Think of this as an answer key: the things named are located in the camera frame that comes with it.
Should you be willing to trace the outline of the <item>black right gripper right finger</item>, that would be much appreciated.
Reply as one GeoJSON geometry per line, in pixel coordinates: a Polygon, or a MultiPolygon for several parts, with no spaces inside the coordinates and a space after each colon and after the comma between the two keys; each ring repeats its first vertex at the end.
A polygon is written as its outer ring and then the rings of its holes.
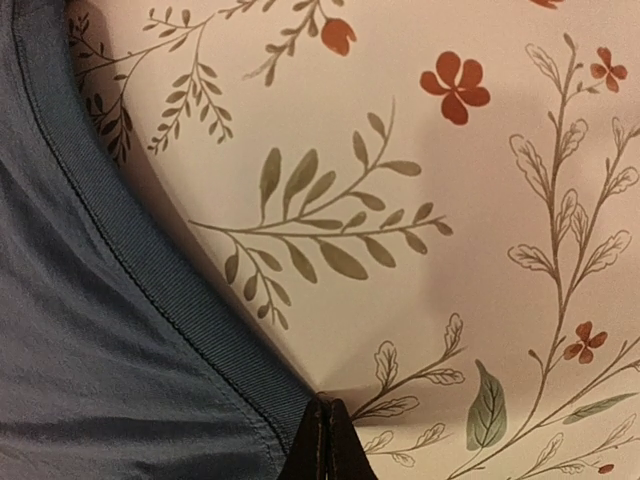
{"type": "Polygon", "coordinates": [[[346,405],[329,401],[328,478],[333,480],[377,480],[346,405]]]}

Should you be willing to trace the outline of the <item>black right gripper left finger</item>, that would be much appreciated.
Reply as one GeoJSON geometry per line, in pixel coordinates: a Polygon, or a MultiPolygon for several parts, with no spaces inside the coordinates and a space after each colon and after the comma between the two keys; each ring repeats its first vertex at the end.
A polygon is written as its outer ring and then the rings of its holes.
{"type": "Polygon", "coordinates": [[[315,396],[306,406],[278,480],[325,480],[329,427],[326,402],[315,396]]]}

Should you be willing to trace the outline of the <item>teal blue garment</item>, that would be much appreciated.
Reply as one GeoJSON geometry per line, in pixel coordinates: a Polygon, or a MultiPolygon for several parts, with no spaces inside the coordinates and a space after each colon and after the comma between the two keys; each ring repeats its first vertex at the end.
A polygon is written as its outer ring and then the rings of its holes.
{"type": "Polygon", "coordinates": [[[314,479],[311,392],[122,181],[60,1],[1,5],[1,475],[314,479]]]}

